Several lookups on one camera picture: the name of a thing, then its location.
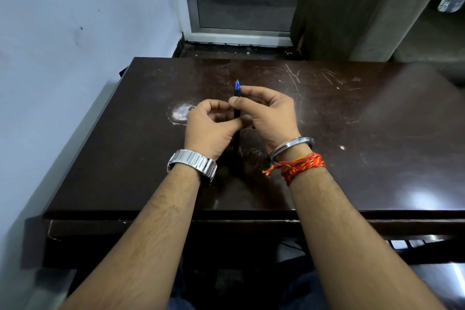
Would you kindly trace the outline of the silver metal wristwatch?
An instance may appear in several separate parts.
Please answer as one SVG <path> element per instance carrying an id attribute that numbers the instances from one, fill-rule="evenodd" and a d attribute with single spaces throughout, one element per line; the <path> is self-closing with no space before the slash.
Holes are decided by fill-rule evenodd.
<path id="1" fill-rule="evenodd" d="M 184 164 L 194 168 L 209 184 L 214 179 L 218 168 L 214 160 L 189 149 L 179 149 L 170 157 L 167 172 L 169 173 L 176 164 Z"/>

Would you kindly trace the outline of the person's right hand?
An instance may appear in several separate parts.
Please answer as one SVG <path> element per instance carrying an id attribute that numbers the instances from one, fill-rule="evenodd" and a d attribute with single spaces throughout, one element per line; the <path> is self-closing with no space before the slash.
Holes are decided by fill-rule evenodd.
<path id="1" fill-rule="evenodd" d="M 291 97 L 266 87 L 242 85 L 240 89 L 242 97 L 256 102 L 255 110 L 241 111 L 252 117 L 268 154 L 282 143 L 300 137 Z"/>

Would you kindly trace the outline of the person's right forearm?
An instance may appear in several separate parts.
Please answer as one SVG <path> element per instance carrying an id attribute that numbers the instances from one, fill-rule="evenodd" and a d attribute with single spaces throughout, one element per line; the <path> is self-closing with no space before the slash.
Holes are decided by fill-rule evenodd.
<path id="1" fill-rule="evenodd" d="M 446 310 L 326 168 L 300 172 L 289 189 L 331 309 Z"/>

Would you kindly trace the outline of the silver metal bangle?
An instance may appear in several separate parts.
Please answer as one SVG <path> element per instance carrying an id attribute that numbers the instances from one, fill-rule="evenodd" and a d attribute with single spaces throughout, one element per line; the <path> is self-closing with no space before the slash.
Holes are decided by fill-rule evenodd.
<path id="1" fill-rule="evenodd" d="M 277 148 L 275 148 L 275 150 L 273 150 L 270 155 L 269 155 L 269 160 L 272 164 L 275 164 L 277 163 L 278 161 L 276 161 L 276 158 L 282 154 L 284 151 L 288 150 L 289 148 L 292 148 L 296 145 L 299 145 L 299 144 L 307 144 L 310 148 L 312 148 L 313 144 L 314 144 L 314 139 L 312 137 L 296 137 L 292 140 L 289 140 L 285 143 L 282 143 L 280 146 L 278 146 Z"/>

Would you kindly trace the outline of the dark wooden cabinet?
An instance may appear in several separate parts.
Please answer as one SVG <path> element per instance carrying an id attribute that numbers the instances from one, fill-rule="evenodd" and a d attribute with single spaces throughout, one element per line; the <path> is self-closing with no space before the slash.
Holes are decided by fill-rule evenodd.
<path id="1" fill-rule="evenodd" d="M 298 0 L 290 39 L 306 60 L 386 62 L 430 0 Z"/>

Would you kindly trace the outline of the person's blue jeans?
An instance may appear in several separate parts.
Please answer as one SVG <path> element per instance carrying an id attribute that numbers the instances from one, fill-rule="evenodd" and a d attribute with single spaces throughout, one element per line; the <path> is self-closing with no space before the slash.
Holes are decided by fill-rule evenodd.
<path id="1" fill-rule="evenodd" d="M 412 265 L 412 270 L 438 296 L 447 310 L 465 310 L 465 263 Z M 258 290 L 246 300 L 233 305 L 232 310 L 329 310 L 323 288 L 309 256 L 300 256 L 276 264 L 270 276 L 259 281 L 271 296 Z"/>

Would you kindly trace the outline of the black pen with blue tip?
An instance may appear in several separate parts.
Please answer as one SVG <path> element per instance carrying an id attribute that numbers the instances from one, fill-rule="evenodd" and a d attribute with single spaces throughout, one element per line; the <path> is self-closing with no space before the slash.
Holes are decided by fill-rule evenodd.
<path id="1" fill-rule="evenodd" d="M 234 96 L 241 97 L 240 82 L 237 79 L 234 85 Z M 234 109 L 234 119 L 241 116 L 239 109 Z M 240 131 L 237 131 L 232 138 L 233 157 L 236 161 L 240 160 Z"/>

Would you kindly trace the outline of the person's left forearm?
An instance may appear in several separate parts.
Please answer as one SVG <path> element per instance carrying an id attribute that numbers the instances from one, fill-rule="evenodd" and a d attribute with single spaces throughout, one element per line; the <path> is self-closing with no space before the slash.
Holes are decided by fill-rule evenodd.
<path id="1" fill-rule="evenodd" d="M 176 164 L 137 218 L 59 310 L 165 310 L 201 184 Z"/>

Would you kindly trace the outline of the person's left hand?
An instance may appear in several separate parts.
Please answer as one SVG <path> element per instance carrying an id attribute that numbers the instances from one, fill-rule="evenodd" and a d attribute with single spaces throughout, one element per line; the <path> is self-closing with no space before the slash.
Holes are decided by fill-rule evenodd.
<path id="1" fill-rule="evenodd" d="M 217 116 L 234 115 L 226 101 L 206 99 L 187 116 L 184 148 L 214 161 L 222 155 L 232 139 L 222 139 L 217 133 Z"/>

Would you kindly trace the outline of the dark metal frame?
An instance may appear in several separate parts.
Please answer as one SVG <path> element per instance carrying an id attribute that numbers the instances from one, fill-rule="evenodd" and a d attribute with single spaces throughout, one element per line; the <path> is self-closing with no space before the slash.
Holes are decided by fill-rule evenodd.
<path id="1" fill-rule="evenodd" d="M 424 239 L 386 242 L 408 265 L 465 264 L 465 237 L 429 235 Z"/>

